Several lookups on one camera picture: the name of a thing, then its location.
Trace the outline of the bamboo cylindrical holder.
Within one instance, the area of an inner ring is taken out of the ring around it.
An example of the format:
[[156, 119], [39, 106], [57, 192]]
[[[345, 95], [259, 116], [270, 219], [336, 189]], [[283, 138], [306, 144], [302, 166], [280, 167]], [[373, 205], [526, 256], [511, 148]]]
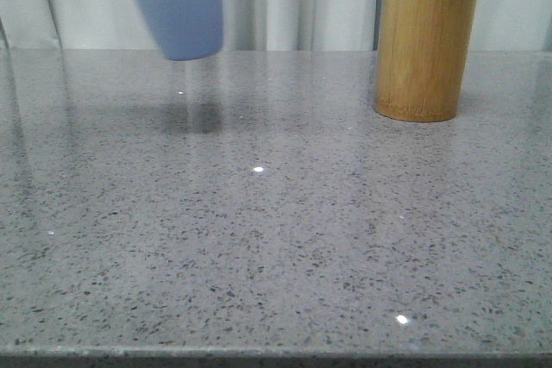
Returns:
[[382, 0], [374, 108], [407, 122], [456, 116], [477, 0]]

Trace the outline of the grey-white curtain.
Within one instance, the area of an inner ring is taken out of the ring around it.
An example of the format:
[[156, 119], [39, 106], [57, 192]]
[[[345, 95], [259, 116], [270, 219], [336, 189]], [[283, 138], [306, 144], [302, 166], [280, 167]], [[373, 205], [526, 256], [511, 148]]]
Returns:
[[[376, 48], [381, 0], [223, 0], [228, 50]], [[4, 48], [152, 49], [135, 0], [1, 0]], [[551, 48], [551, 0], [478, 0], [470, 47]]]

